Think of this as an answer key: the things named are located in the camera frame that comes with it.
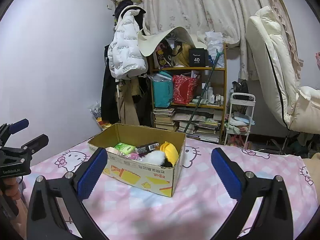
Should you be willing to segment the person's left hand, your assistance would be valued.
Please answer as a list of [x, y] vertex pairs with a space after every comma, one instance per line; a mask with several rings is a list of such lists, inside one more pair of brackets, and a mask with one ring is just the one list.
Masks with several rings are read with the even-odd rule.
[[12, 200], [19, 200], [21, 198], [17, 178], [4, 178], [3, 183], [5, 185], [4, 193], [6, 196]]

